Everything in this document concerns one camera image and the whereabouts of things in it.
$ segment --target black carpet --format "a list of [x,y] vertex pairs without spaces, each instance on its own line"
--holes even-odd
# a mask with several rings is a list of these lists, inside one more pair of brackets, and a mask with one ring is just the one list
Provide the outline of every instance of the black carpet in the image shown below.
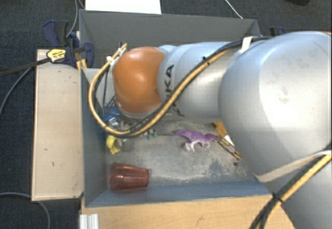
[[[286,31],[331,31],[331,0],[229,0],[244,18],[256,19],[263,35],[271,26]],[[223,0],[161,0],[164,14],[235,18]],[[74,0],[0,0],[0,66],[13,68],[35,60],[48,46],[43,25],[75,17]],[[0,104],[17,80],[0,78]],[[34,71],[13,91],[0,117],[0,193],[31,193],[34,118]],[[78,228],[78,200],[45,202],[51,228]],[[0,228],[46,228],[39,205],[15,196],[0,197]]]

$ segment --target yellow object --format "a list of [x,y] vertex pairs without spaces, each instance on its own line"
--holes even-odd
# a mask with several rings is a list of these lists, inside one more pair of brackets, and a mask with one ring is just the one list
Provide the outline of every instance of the yellow object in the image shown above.
[[116,138],[112,135],[109,135],[106,140],[106,145],[112,154],[116,154],[120,151],[120,149],[115,145],[115,143]]
[[226,140],[226,136],[228,136],[227,130],[224,126],[223,122],[215,122],[214,123],[216,127],[216,131],[219,133],[221,136],[221,139],[218,139],[218,143],[225,149],[227,150],[231,155],[233,155],[236,159],[241,159],[241,155],[238,152],[238,150],[230,143],[229,141]]
[[46,55],[52,63],[61,63],[66,59],[66,50],[52,49],[48,51]]

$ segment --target blue object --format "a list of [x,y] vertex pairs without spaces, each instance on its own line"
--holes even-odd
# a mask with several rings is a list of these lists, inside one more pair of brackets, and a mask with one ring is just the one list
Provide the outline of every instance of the blue object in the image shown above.
[[94,60],[94,49],[92,43],[86,42],[83,44],[83,47],[79,47],[79,39],[74,32],[72,32],[69,37],[66,37],[66,27],[66,21],[48,21],[43,26],[44,38],[50,43],[52,48],[62,47],[66,50],[66,60],[64,60],[62,64],[67,64],[75,68],[78,59],[75,58],[74,54],[80,53],[80,57],[86,60],[87,67],[91,68]]

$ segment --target yellow cable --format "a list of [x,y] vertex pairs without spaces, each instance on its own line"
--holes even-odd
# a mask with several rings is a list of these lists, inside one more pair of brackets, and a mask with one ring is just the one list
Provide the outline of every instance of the yellow cable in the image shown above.
[[[96,74],[96,76],[93,78],[93,80],[91,81],[90,84],[90,88],[89,88],[89,93],[88,93],[88,101],[89,101],[89,106],[90,106],[90,110],[92,115],[94,116],[94,118],[96,119],[96,121],[98,122],[98,124],[108,133],[110,134],[115,134],[118,136],[124,136],[127,135],[128,136],[128,131],[118,131],[115,130],[113,128],[108,127],[99,117],[99,115],[97,114],[96,110],[94,109],[93,106],[93,101],[92,101],[92,95],[93,95],[93,90],[94,90],[94,86],[96,84],[96,81],[98,80],[98,78],[102,75],[102,73],[109,67],[109,65],[111,64],[112,61],[114,61],[118,55],[120,54],[121,50],[123,50],[123,47],[119,48],[118,51],[112,56],[112,60],[108,61]],[[165,104],[165,106],[159,111],[159,113],[154,117],[154,119],[152,119],[147,125],[145,125],[143,128],[141,128],[138,131],[135,131],[131,134],[129,134],[129,136],[131,137],[135,137],[138,136],[142,133],[144,133],[145,130],[149,129],[151,126],[153,126],[156,122],[159,121],[159,119],[167,112],[167,110],[171,107],[171,105],[175,102],[175,100],[177,99],[177,97],[180,95],[180,93],[185,89],[185,87],[199,74],[201,73],[205,68],[207,68],[211,63],[213,63],[214,61],[216,61],[217,59],[219,59],[221,56],[223,56],[224,54],[226,54],[229,51],[229,49],[226,49],[218,54],[216,54],[214,57],[206,60],[202,65],[200,65],[197,69],[195,69],[180,85],[179,87],[175,90],[174,94],[171,96],[171,98],[167,101],[167,103]]]
[[325,165],[331,161],[331,155],[324,155],[316,164],[314,164],[310,169],[308,169],[282,196],[281,201],[278,201],[271,209],[270,215],[267,218],[271,217],[273,212],[281,206],[282,202],[288,200],[301,186],[303,186],[309,179],[311,179],[316,173],[318,173]]

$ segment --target black cable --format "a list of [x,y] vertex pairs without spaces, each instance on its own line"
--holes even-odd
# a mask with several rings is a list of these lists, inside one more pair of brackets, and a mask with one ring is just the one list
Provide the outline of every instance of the black cable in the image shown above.
[[14,83],[14,85],[11,87],[11,89],[7,92],[7,95],[5,96],[3,102],[2,102],[2,105],[0,107],[0,117],[1,117],[1,114],[2,114],[2,111],[5,107],[5,104],[10,96],[10,94],[12,93],[12,91],[15,89],[15,87],[17,86],[17,84],[21,81],[22,78],[25,77],[25,75],[31,70],[31,68],[27,69],[18,79],[17,81]]
[[[331,143],[324,149],[330,150]],[[321,158],[313,159],[313,161],[309,162],[305,165],[300,171],[294,175],[291,180],[289,180],[278,192],[273,193],[273,198],[262,208],[259,214],[256,216],[255,220],[250,226],[250,229],[256,229],[258,224],[260,223],[259,229],[264,229],[267,219],[271,213],[273,207],[277,204],[277,202],[281,201],[280,199],[283,197],[284,193],[295,183],[297,182],[306,172],[308,169],[313,167]]]
[[36,61],[36,62],[31,62],[29,64],[18,66],[17,68],[13,68],[13,69],[9,69],[9,70],[0,72],[0,77],[7,76],[9,74],[13,74],[13,73],[19,72],[21,70],[25,70],[25,69],[29,69],[29,68],[34,68],[35,66],[45,64],[45,63],[47,63],[49,61],[50,60],[48,58],[44,58],[44,59],[41,59],[41,60]]
[[[263,40],[267,40],[270,39],[270,37],[257,37],[252,39],[252,42],[257,42],[257,41],[263,41]],[[229,49],[233,49],[233,48],[237,48],[237,47],[241,47],[242,45],[242,40],[238,40],[232,43],[228,43],[220,48],[218,48],[215,52],[213,52],[211,55],[209,55],[208,57],[204,58],[204,60],[202,60],[200,63],[198,63],[194,68],[192,68],[190,70],[189,73],[187,73],[187,75],[185,75],[183,77],[183,79],[177,84],[177,86],[174,88],[174,90],[172,91],[172,93],[168,96],[168,98],[162,103],[161,107],[159,107],[157,110],[155,110],[153,113],[151,113],[150,115],[148,115],[147,117],[143,118],[142,120],[140,120],[139,122],[137,122],[137,124],[131,126],[129,128],[129,133],[127,134],[113,134],[115,137],[118,138],[135,138],[137,136],[133,136],[133,133],[139,131],[140,129],[142,129],[144,126],[146,126],[152,119],[154,119],[154,117],[166,106],[168,99],[170,99],[174,93],[177,91],[177,89],[182,85],[182,83],[184,83],[186,81],[186,79],[196,70],[198,69],[202,64],[205,64],[206,61],[214,58],[215,56],[217,56],[218,54],[229,50]],[[196,77],[194,77],[187,85],[186,87],[193,81],[195,80]],[[147,132],[153,125],[151,125],[149,128],[147,128],[143,133]]]

